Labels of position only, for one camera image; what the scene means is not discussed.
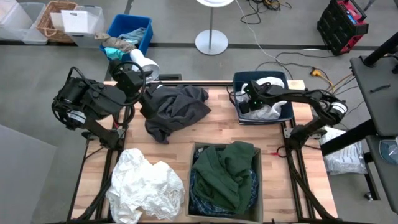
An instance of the black desk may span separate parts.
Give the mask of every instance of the black desk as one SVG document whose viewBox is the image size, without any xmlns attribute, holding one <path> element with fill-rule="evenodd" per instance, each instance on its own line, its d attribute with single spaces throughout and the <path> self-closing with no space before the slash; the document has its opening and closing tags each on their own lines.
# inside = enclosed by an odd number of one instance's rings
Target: black desk
<svg viewBox="0 0 398 224">
<path fill-rule="evenodd" d="M 323 155 L 328 155 L 366 138 L 369 153 L 365 161 L 374 162 L 392 211 L 398 213 L 398 166 L 384 161 L 379 154 L 381 138 L 398 136 L 398 74 L 392 69 L 398 65 L 395 58 L 381 58 L 374 67 L 367 67 L 360 58 L 352 58 L 351 66 L 359 89 L 368 107 L 371 119 L 321 145 Z M 390 84 L 391 87 L 371 93 L 377 87 Z M 365 175 L 373 200 L 380 200 L 374 185 L 372 173 Z"/>
<path fill-rule="evenodd" d="M 385 162 L 384 159 L 380 156 L 380 141 L 386 139 L 391 140 L 391 138 L 384 138 L 380 136 L 366 137 L 366 142 L 369 146 L 369 152 L 365 154 L 365 161 L 366 163 L 374 162 L 374 166 L 376 166 L 377 173 L 379 174 L 381 184 L 383 185 L 384 191 L 386 192 L 390 207 L 394 212 L 397 212 L 398 166 Z"/>
<path fill-rule="evenodd" d="M 398 65 L 397 60 L 392 57 L 381 58 L 373 68 L 365 66 L 360 58 L 352 58 L 350 62 L 377 133 L 381 136 L 397 136 L 398 74 L 391 72 L 394 66 Z M 391 85 L 390 88 L 370 92 L 388 84 Z"/>
</svg>

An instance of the clothing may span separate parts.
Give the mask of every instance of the clothing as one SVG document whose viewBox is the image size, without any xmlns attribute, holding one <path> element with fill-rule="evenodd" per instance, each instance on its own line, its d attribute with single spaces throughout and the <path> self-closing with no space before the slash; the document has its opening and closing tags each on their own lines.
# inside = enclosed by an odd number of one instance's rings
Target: clothing
<svg viewBox="0 0 398 224">
<path fill-rule="evenodd" d="M 236 141 L 222 151 L 210 146 L 192 166 L 196 171 L 193 193 L 236 214 L 243 214 L 251 197 L 250 175 L 254 146 Z"/>
<path fill-rule="evenodd" d="M 180 177 L 165 162 L 152 165 L 138 149 L 126 149 L 112 172 L 112 184 L 106 193 L 113 220 L 133 224 L 142 212 L 158 219 L 173 221 L 184 201 L 185 189 Z"/>
<path fill-rule="evenodd" d="M 130 53 L 130 51 L 137 49 L 134 44 L 130 44 L 116 37 L 111 37 L 109 34 L 96 33 L 95 39 L 102 40 L 102 46 L 104 47 L 113 47 L 123 51 L 124 53 Z"/>
<path fill-rule="evenodd" d="M 199 149 L 193 154 L 193 163 L 195 163 L 196 160 L 199 158 L 199 155 L 202 152 L 202 150 L 203 149 Z M 250 169 L 250 175 L 251 175 L 251 179 L 252 179 L 251 196 L 250 196 L 249 204 L 246 207 L 246 210 L 251 208 L 255 204 L 255 202 L 257 201 L 257 196 L 258 196 L 259 182 L 257 179 L 257 175 L 252 169 Z M 202 198 L 197 197 L 193 193 L 193 186 L 194 186 L 195 179 L 196 179 L 196 171 L 192 170 L 191 174 L 190 174 L 190 200 L 191 200 L 191 203 L 189 204 L 189 209 L 192 214 L 199 213 L 201 215 L 224 216 L 224 217 L 235 215 L 235 213 L 233 213 L 233 212 L 229 212 L 228 210 L 225 210 L 217 205 L 214 205 L 207 200 L 203 200 Z"/>
<path fill-rule="evenodd" d="M 125 40 L 126 42 L 129 42 L 130 44 L 140 44 L 142 38 L 144 37 L 146 28 L 138 28 L 130 33 L 127 34 L 121 34 L 119 35 L 119 39 Z"/>
<path fill-rule="evenodd" d="M 119 49 L 115 49 L 113 47 L 105 47 L 104 48 L 106 56 L 110 59 L 120 59 L 122 60 L 123 55 L 125 54 Z"/>
<path fill-rule="evenodd" d="M 151 103 L 156 106 L 157 114 L 145 121 L 145 128 L 162 144 L 169 143 L 167 137 L 172 132 L 195 124 L 211 111 L 204 104 L 209 95 L 203 88 L 162 86 L 147 92 L 152 96 Z"/>
</svg>

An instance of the wooden table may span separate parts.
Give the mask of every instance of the wooden table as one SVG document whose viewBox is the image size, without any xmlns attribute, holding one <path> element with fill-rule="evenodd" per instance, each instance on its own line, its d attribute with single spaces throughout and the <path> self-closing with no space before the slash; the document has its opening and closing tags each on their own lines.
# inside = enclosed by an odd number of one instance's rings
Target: wooden table
<svg viewBox="0 0 398 224">
<path fill-rule="evenodd" d="M 304 89 L 302 80 L 289 81 L 291 89 Z M 126 134 L 125 149 L 138 148 L 151 163 L 164 161 L 182 179 L 185 190 L 188 192 L 189 157 L 194 142 L 231 143 L 233 141 L 246 141 L 261 148 L 262 154 L 262 199 L 264 208 L 263 222 L 275 219 L 278 222 L 297 221 L 297 214 L 293 200 L 292 186 L 286 159 L 273 156 L 279 146 L 284 145 L 282 130 L 279 124 L 267 126 L 242 126 L 238 124 L 236 110 L 229 102 L 225 87 L 204 87 L 209 93 L 206 104 L 211 108 L 211 113 L 196 124 L 176 131 L 168 138 L 170 144 L 156 143 L 144 127 L 145 118 L 140 114 L 140 105 L 136 105 L 136 115 L 129 124 Z M 309 105 L 293 103 L 294 115 L 297 124 L 306 124 L 312 120 L 312 112 Z M 105 128 L 112 127 L 112 118 L 108 117 L 100 123 Z M 309 140 L 307 144 L 319 147 L 318 142 Z M 98 141 L 91 141 L 87 154 L 100 148 Z M 81 215 L 98 193 L 104 171 L 104 163 L 107 151 L 102 151 L 91 156 L 84 164 L 80 184 L 72 211 L 72 218 Z M 337 217 L 335 203 L 331 194 L 328 176 L 323 163 L 322 153 L 316 149 L 304 147 L 302 149 L 308 181 L 311 191 L 315 194 L 326 210 Z M 112 167 L 116 162 L 113 157 Z M 299 187 L 301 204 L 304 217 L 308 217 L 305 197 Z M 198 222 L 198 220 L 185 215 L 183 212 L 175 222 Z M 104 217 L 108 211 L 108 202 L 103 208 Z M 167 222 L 156 217 L 141 216 L 141 222 Z"/>
</svg>

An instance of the wicker basket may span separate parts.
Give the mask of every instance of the wicker basket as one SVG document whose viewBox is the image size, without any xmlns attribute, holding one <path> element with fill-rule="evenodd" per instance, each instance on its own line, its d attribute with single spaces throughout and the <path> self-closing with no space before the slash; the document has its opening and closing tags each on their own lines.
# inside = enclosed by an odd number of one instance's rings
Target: wicker basket
<svg viewBox="0 0 398 224">
<path fill-rule="evenodd" d="M 74 10 L 78 4 L 69 1 L 50 1 L 45 7 L 44 13 L 36 28 L 49 40 L 61 43 L 73 43 L 73 40 L 63 31 L 54 28 L 51 21 L 51 12 L 61 12 L 61 10 Z"/>
</svg>

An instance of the white storage bin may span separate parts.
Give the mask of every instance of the white storage bin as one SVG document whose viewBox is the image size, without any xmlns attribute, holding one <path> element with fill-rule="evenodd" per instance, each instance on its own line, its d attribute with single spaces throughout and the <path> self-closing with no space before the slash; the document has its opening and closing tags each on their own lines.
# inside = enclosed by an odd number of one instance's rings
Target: white storage bin
<svg viewBox="0 0 398 224">
<path fill-rule="evenodd" d="M 45 10 L 44 3 L 25 2 L 21 3 L 22 8 L 29 15 L 30 19 L 34 22 L 30 29 L 26 31 L 26 35 L 22 39 L 25 44 L 42 45 L 46 44 L 49 40 L 40 31 L 36 29 L 37 23 L 43 16 Z"/>
<path fill-rule="evenodd" d="M 33 21 L 20 4 L 15 4 L 0 21 L 0 38 L 22 40 Z"/>
<path fill-rule="evenodd" d="M 79 47 L 100 47 L 101 41 L 95 40 L 94 34 L 96 32 L 104 32 L 105 18 L 102 8 L 98 6 L 77 6 L 75 11 L 87 11 L 94 16 L 94 19 L 88 17 L 88 21 L 85 23 L 88 25 L 88 27 L 86 27 L 87 32 L 67 32 L 67 27 L 65 26 L 65 33 L 70 36 Z"/>
<path fill-rule="evenodd" d="M 16 0 L 0 0 L 0 21 L 17 4 Z"/>
</svg>

